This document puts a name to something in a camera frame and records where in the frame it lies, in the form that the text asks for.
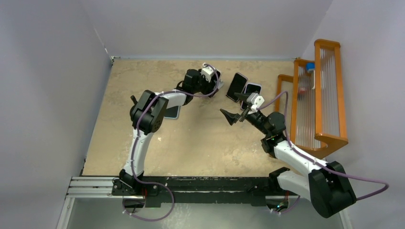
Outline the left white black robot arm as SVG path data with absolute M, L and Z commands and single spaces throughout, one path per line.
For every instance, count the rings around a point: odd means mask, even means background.
M 166 110 L 187 105 L 194 97 L 212 97 L 222 87 L 221 71 L 204 64 L 188 69 L 184 79 L 171 91 L 145 90 L 139 99 L 131 97 L 130 119 L 133 127 L 132 146 L 119 173 L 119 181 L 130 195 L 137 195 L 147 185 L 142 181 L 150 141 L 162 125 Z

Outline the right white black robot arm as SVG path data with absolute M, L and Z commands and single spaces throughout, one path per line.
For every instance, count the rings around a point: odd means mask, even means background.
M 268 188 L 272 193 L 291 191 L 309 200 L 316 212 L 324 218 L 356 203 L 357 197 L 340 163 L 318 159 L 294 145 L 286 132 L 285 116 L 280 112 L 264 115 L 261 112 L 264 99 L 258 93 L 237 93 L 236 96 L 248 106 L 240 114 L 221 109 L 228 123 L 249 122 L 265 135 L 261 139 L 263 150 L 294 169 L 279 169 L 270 175 Z

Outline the silver metal phone stand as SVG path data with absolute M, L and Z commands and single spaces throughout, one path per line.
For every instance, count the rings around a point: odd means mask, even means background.
M 222 87 L 223 87 L 223 85 L 224 85 L 224 82 L 223 81 L 219 81 L 219 83 L 217 84 L 217 90 L 220 90 Z

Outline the purple case phone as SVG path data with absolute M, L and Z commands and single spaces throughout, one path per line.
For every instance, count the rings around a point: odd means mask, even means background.
M 239 72 L 235 73 L 226 93 L 226 97 L 233 102 L 238 102 L 239 98 L 235 95 L 235 93 L 242 93 L 247 82 L 247 77 Z

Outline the lilac case phone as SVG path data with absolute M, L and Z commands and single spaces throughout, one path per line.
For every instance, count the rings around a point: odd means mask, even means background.
M 247 83 L 243 89 L 244 94 L 248 93 L 260 93 L 262 90 L 262 86 L 257 83 Z M 247 104 L 243 101 L 240 101 L 240 108 L 241 110 L 245 110 L 247 108 Z

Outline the blue case phone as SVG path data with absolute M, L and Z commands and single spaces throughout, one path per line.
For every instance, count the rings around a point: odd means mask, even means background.
M 167 108 L 164 114 L 164 118 L 166 119 L 178 119 L 180 115 L 180 106 L 174 106 Z

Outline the white case phone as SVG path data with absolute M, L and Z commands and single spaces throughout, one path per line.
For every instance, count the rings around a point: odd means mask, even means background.
M 217 84 L 219 83 L 219 81 L 221 81 L 222 79 L 221 79 L 221 71 L 220 70 L 218 70 L 217 68 L 215 68 L 216 69 L 216 73 L 215 73 L 215 75 L 212 77 L 212 80 L 211 80 L 211 85 L 212 85 L 212 87 L 213 88 L 216 88 L 217 87 Z

